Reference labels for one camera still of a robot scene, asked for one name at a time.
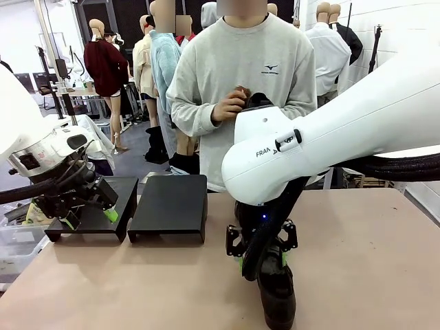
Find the person's right hand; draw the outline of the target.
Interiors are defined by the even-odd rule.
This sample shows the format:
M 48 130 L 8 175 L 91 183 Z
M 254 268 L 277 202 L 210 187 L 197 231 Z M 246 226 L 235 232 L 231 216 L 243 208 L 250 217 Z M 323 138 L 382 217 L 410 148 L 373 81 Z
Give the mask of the person's right hand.
M 211 122 L 218 126 L 224 121 L 235 119 L 246 105 L 248 97 L 245 92 L 245 89 L 235 89 L 220 100 L 212 110 Z

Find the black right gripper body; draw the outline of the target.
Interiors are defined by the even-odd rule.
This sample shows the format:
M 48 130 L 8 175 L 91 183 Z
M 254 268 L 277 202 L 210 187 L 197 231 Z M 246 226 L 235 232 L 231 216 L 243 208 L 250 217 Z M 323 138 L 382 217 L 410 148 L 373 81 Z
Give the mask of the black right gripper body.
M 272 204 L 262 206 L 251 206 L 237 201 L 234 207 L 234 215 L 241 227 L 243 244 L 246 248 L 253 239 L 254 233 L 262 223 L 265 223 L 271 212 Z

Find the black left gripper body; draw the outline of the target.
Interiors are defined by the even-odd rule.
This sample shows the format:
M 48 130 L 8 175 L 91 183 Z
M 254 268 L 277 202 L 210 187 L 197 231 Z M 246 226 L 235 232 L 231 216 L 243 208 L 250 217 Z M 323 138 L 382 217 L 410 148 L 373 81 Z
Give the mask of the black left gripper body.
M 65 185 L 56 186 L 33 198 L 33 202 L 46 217 L 66 217 L 70 211 L 75 212 L 75 209 L 82 206 L 104 210 L 102 198 L 94 190 L 97 178 L 93 171 L 90 174 L 78 174 Z

